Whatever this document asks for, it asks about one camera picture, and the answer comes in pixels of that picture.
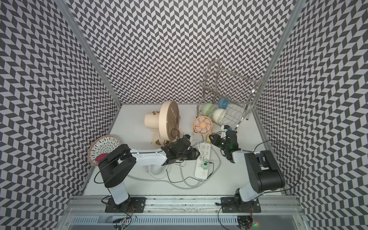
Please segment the white power strip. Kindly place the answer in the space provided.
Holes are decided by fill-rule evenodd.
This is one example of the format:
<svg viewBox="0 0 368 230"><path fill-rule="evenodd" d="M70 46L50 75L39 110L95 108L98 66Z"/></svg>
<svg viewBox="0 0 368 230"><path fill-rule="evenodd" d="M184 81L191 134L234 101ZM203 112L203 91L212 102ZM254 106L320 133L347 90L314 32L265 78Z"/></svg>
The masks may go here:
<svg viewBox="0 0 368 230"><path fill-rule="evenodd" d="M200 156L196 160L195 178L205 181L209 176L209 167L208 170L203 170L202 164L203 161L210 162L211 144L208 142L201 142L198 144L197 150L200 152Z"/></svg>

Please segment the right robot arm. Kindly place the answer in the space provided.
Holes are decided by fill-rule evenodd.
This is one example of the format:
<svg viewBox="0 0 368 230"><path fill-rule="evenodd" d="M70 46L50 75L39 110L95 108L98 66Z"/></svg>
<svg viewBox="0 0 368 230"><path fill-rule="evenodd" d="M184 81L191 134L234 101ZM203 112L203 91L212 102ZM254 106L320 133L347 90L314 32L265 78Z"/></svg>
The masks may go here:
<svg viewBox="0 0 368 230"><path fill-rule="evenodd" d="M225 137L219 133L210 134L211 144L220 148L231 163L244 165L249 176L249 182L235 192L236 203L251 202L264 193L285 187L284 174L271 151L243 150L237 142L237 131L227 130L222 133L225 133Z"/></svg>

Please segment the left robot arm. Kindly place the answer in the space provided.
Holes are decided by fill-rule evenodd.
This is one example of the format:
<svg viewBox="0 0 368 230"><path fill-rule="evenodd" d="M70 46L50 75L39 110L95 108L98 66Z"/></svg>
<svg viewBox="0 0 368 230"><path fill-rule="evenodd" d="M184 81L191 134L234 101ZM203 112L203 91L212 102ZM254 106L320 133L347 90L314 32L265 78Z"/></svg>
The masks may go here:
<svg viewBox="0 0 368 230"><path fill-rule="evenodd" d="M99 161L98 168L114 203L121 205L129 199L124 180L135 166L170 165L179 161L194 161L199 156L199 150L191 146L190 137L180 138L155 150L130 149L122 144Z"/></svg>

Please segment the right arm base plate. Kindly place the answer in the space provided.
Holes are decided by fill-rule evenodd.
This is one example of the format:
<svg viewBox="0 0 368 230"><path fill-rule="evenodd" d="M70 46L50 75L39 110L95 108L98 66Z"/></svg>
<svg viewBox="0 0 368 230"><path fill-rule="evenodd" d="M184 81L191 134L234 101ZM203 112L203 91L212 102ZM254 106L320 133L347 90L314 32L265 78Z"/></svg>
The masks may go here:
<svg viewBox="0 0 368 230"><path fill-rule="evenodd" d="M258 199L243 202L235 200L234 197L221 197L220 203L223 213L261 213Z"/></svg>

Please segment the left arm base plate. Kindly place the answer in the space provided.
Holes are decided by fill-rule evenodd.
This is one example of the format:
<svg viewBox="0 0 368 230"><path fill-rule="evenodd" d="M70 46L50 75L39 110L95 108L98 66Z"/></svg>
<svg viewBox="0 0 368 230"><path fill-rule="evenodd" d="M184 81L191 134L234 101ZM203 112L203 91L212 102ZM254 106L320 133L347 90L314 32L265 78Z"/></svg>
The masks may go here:
<svg viewBox="0 0 368 230"><path fill-rule="evenodd" d="M109 198L105 213L143 213L146 200L146 197L129 197L126 201L118 205L112 198Z"/></svg>

